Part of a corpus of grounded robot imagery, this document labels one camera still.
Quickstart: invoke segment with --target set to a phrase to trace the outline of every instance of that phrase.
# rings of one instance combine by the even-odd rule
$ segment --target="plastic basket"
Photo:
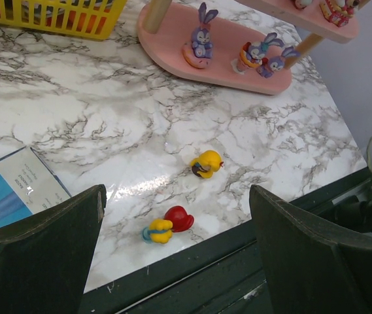
[[[127,0],[0,0],[0,24],[106,39]]]

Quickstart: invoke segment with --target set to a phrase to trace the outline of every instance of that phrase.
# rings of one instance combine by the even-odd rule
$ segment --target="purple rabbit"
[[[257,68],[258,74],[262,77],[269,78],[275,72],[280,71],[284,67],[284,62],[288,57],[299,57],[301,54],[294,47],[288,47],[282,51],[281,56],[272,57],[267,64],[263,64]]]
[[[209,22],[218,15],[218,10],[210,10],[206,14],[206,3],[202,2],[199,7],[200,26],[192,33],[193,53],[197,58],[212,58],[211,25]]]
[[[262,42],[256,41],[248,47],[246,58],[253,63],[261,63],[270,46],[283,47],[284,43],[277,38],[277,33],[269,33]]]

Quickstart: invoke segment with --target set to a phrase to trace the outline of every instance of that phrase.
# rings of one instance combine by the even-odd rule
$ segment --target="marble table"
[[[86,291],[250,219],[252,184],[290,201],[366,166],[310,59],[275,97],[173,77],[138,42],[145,3],[129,0],[102,43],[0,27],[0,157],[30,145],[72,194],[107,187]],[[300,40],[290,24],[234,1],[207,4]],[[225,161],[211,180],[187,166],[207,149]],[[166,245],[142,242],[173,205],[194,215],[193,228]]]

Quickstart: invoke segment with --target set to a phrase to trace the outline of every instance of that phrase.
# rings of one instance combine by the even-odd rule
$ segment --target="gray wall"
[[[372,1],[357,13],[360,35],[347,44],[324,40],[311,52],[318,72],[363,153],[372,136]],[[302,38],[308,34],[298,29]]]

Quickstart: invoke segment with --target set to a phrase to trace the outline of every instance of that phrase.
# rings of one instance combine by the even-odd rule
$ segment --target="shelf tier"
[[[257,11],[274,16],[282,21],[302,27],[311,33],[323,38],[345,44],[356,38],[359,25],[356,17],[343,27],[329,23],[319,7],[320,0],[314,2],[303,10],[295,8],[292,0],[235,0]]]
[[[292,72],[285,69],[271,78],[259,76],[254,69],[243,75],[236,73],[231,61],[239,57],[241,47],[248,41],[262,41],[265,35],[219,17],[211,22],[211,40],[214,45],[212,63],[206,69],[190,66],[182,55],[182,47],[190,40],[192,31],[199,26],[197,10],[171,3],[158,32],[151,34],[143,29],[148,8],[146,5],[139,15],[139,41],[145,52],[166,71],[188,80],[269,95],[283,92],[292,82]],[[267,57],[278,56],[280,53],[279,47],[272,46]]]

